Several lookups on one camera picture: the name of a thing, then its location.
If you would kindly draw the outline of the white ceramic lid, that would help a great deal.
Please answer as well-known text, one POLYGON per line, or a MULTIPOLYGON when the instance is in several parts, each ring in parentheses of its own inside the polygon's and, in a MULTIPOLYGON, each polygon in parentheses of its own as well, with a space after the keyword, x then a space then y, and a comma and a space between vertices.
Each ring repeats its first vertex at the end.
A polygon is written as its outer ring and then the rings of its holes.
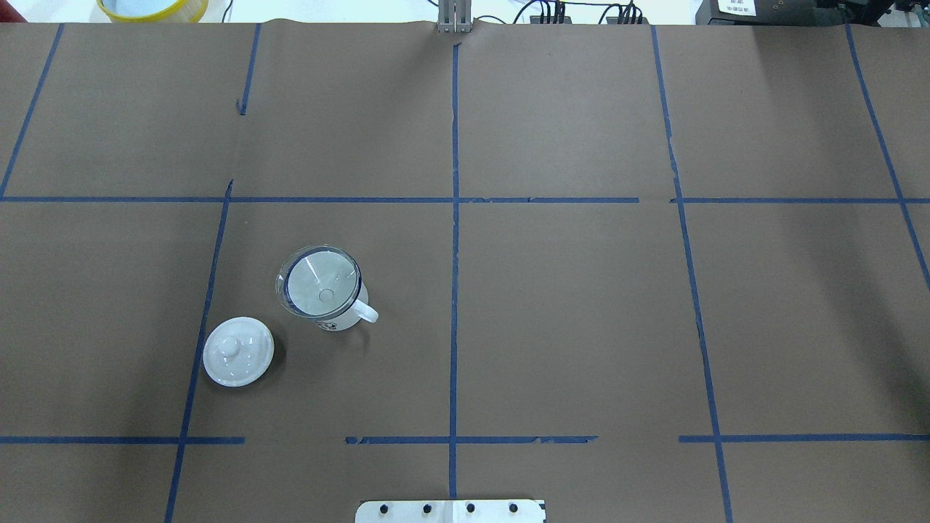
POLYGON ((237 388, 258 381, 274 354, 275 340, 262 321, 234 317, 219 324, 207 337, 202 362, 215 383, 237 388))

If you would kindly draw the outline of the aluminium frame post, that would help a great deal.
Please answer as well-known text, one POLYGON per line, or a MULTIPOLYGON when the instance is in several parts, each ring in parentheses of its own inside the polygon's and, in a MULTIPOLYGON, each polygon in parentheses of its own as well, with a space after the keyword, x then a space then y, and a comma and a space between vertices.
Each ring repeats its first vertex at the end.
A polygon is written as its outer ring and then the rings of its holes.
POLYGON ((439 33, 471 33, 474 27, 471 0, 432 1, 437 7, 439 33))

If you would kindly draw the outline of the white enamel mug blue rim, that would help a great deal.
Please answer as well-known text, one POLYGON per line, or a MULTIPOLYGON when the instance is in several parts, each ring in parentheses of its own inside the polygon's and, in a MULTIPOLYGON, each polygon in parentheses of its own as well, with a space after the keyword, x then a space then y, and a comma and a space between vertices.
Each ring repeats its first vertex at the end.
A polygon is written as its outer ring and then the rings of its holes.
POLYGON ((359 322, 365 323, 376 323, 379 320, 381 315, 376 311, 371 305, 368 304, 368 288, 366 288, 365 282, 362 282, 360 285, 360 291, 349 308, 343 311, 340 315, 328 319, 312 319, 313 323, 317 327, 322 328, 324 331, 338 332, 349 330, 353 325, 358 324, 359 322))

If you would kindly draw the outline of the yellow rimmed bowl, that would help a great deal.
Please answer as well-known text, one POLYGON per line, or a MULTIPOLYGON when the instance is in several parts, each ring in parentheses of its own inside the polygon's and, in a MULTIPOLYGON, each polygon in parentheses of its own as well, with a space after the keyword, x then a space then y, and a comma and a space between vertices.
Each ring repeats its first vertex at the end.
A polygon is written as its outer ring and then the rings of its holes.
POLYGON ((199 23, 209 1, 97 1, 114 23, 199 23))

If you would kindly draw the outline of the clear glass funnel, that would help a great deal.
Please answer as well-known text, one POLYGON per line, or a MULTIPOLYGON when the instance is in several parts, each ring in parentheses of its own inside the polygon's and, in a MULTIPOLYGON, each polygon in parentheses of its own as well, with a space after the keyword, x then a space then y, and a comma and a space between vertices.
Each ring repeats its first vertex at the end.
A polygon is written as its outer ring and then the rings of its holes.
POLYGON ((298 317, 324 321, 342 315, 361 294, 361 269, 341 248, 305 247, 287 258, 275 279, 280 304, 298 317))

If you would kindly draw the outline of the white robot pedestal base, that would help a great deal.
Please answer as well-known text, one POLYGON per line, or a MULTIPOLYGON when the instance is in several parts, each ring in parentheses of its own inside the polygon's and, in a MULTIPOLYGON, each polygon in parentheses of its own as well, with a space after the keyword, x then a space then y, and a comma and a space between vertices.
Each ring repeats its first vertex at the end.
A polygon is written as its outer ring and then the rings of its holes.
POLYGON ((543 500, 370 500, 355 522, 546 522, 543 500))

